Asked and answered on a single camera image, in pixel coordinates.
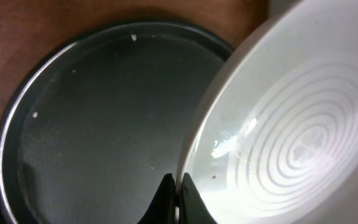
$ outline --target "wooden surface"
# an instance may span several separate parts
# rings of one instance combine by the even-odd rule
[[[267,18],[266,0],[0,0],[0,118],[24,76],[62,42],[119,19],[190,21],[240,44]]]

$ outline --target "white plate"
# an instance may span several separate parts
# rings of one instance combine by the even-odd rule
[[[252,34],[200,104],[184,172],[218,223],[358,222],[358,0],[302,1]]]

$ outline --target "black coating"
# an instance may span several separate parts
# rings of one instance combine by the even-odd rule
[[[33,82],[10,124],[42,63],[4,115],[6,197],[19,223],[136,223],[161,177],[175,173],[196,105],[232,49],[203,29],[155,21],[76,42]]]

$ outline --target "dark pan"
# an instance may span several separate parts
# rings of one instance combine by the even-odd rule
[[[231,52],[199,27],[149,21],[51,54],[0,127],[6,220],[138,222],[163,175],[175,173],[195,107]]]

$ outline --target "crumb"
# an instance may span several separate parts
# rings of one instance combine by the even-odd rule
[[[136,34],[131,34],[131,37],[132,37],[133,41],[136,41],[136,39],[137,39]]]

